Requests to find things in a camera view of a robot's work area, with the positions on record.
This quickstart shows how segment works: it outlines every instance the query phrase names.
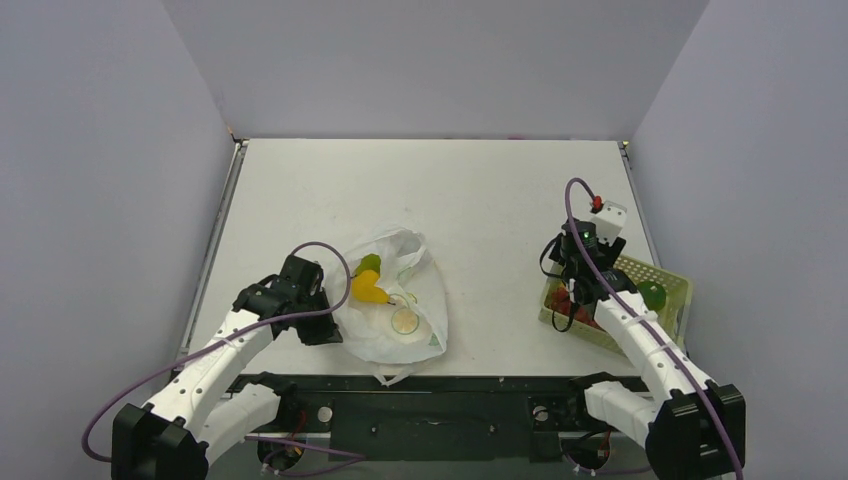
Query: white tabletop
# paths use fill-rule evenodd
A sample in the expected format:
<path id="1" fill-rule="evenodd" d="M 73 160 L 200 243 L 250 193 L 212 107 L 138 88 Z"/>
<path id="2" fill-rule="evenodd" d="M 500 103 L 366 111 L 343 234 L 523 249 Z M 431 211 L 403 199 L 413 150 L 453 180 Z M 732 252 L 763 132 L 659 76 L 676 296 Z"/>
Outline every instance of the white tabletop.
<path id="1" fill-rule="evenodd" d="M 565 221 L 563 190 L 584 178 L 627 207 L 626 255 L 652 262 L 615 142 L 509 140 L 251 140 L 203 297 L 191 351 L 238 292 L 279 272 L 291 249 L 321 240 L 344 252 L 386 222 L 422 232 L 442 274 L 447 352 L 419 375 L 632 375 L 621 356 L 537 320 L 538 258 Z M 575 214 L 588 197 L 575 192 Z M 299 255 L 335 269 L 332 254 Z M 284 332 L 245 373 L 359 375 L 341 345 L 305 347 Z"/>

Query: light green basket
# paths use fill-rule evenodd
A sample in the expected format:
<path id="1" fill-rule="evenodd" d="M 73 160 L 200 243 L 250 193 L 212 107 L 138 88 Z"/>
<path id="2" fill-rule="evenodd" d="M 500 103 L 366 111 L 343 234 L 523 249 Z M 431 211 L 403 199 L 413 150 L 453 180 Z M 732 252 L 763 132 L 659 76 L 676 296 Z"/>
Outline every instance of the light green basket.
<path id="1" fill-rule="evenodd" d="M 668 270 L 657 268 L 653 265 L 640 262 L 634 258 L 621 255 L 615 262 L 615 268 L 623 271 L 633 280 L 633 283 L 639 284 L 645 280 L 657 282 L 665 288 L 666 303 L 662 310 L 657 312 L 657 317 L 660 326 L 668 334 L 669 337 L 680 348 L 683 347 L 683 334 L 686 331 L 686 323 L 689 319 L 689 305 L 692 303 L 692 281 L 686 277 L 681 277 Z M 562 271 L 562 267 L 554 264 L 553 273 Z M 551 324 L 551 294 L 562 285 L 562 281 L 558 278 L 549 278 L 545 284 L 544 292 L 542 292 L 542 309 L 539 312 L 539 320 L 548 325 Z M 568 316 L 560 313 L 554 313 L 554 323 L 557 328 L 565 328 L 568 324 Z M 591 327 L 584 323 L 574 321 L 571 324 L 569 333 L 577 335 L 589 342 L 600 345 L 613 352 L 624 355 L 624 352 L 615 343 L 610 334 L 603 330 Z"/>

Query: gray wall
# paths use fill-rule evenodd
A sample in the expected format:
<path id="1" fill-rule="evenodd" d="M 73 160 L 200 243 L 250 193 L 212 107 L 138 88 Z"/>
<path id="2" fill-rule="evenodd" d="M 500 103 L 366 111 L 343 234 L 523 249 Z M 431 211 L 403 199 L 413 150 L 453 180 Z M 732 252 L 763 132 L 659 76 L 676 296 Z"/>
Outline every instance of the gray wall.
<path id="1" fill-rule="evenodd" d="M 155 0 L 5 1 L 0 65 L 0 476 L 107 478 L 79 436 L 174 358 L 232 141 Z"/>
<path id="2" fill-rule="evenodd" d="M 848 3 L 713 0 L 632 143 L 689 347 L 745 394 L 750 478 L 844 478 Z"/>
<path id="3" fill-rule="evenodd" d="M 630 138 L 707 0 L 163 0 L 241 137 Z"/>

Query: black metal frame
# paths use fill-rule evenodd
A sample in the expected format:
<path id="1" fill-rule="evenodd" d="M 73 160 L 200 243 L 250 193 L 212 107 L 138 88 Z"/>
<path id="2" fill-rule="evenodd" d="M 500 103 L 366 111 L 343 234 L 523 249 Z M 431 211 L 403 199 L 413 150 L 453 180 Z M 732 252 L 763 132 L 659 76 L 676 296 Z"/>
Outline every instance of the black metal frame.
<path id="1" fill-rule="evenodd" d="M 373 377 L 323 375 L 241 375 L 229 393 L 248 383 L 277 391 L 295 386 L 292 410 L 258 430 L 290 432 L 306 412 L 304 433 L 331 432 L 330 446 L 362 453 L 369 460 L 491 460 L 526 457 L 560 462 L 559 432 L 585 432 L 605 424 L 582 412 L 577 377 L 424 377 L 391 388 Z M 647 391 L 638 377 L 619 379 Z M 318 409 L 333 410 L 329 422 Z M 533 411 L 546 410 L 544 420 Z M 267 445 L 257 454 L 263 458 Z"/>

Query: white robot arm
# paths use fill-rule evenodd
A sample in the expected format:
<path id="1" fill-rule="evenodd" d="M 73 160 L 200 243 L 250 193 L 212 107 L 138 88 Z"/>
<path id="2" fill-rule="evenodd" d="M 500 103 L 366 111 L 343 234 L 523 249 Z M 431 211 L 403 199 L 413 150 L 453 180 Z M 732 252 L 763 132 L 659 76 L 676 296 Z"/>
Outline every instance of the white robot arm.
<path id="1" fill-rule="evenodd" d="M 593 197 L 588 222 L 572 216 L 575 183 Z M 660 478 L 708 478 L 732 470 L 741 478 L 744 399 L 733 385 L 718 386 L 689 360 L 633 282 L 615 268 L 625 243 L 619 234 L 626 209 L 604 203 L 585 182 L 573 179 L 566 187 L 566 210 L 568 223 L 552 242 L 557 248 L 551 259 L 563 267 L 561 279 L 572 301 L 569 326 L 580 305 L 593 306 L 595 322 L 616 341 L 652 397 L 636 395 L 609 375 L 591 375 L 576 382 L 584 389 L 585 413 L 644 447 Z"/>
<path id="2" fill-rule="evenodd" d="M 248 385 L 232 400 L 220 400 L 282 330 L 295 327 L 306 345 L 341 342 L 322 280 L 318 264 L 292 254 L 279 275 L 242 290 L 203 349 L 208 353 L 186 363 L 143 407 L 127 404 L 118 412 L 112 424 L 112 478 L 206 478 L 222 453 L 283 414 L 281 395 L 287 390 Z M 290 314 L 311 318 L 273 323 L 281 315 L 294 317 Z"/>

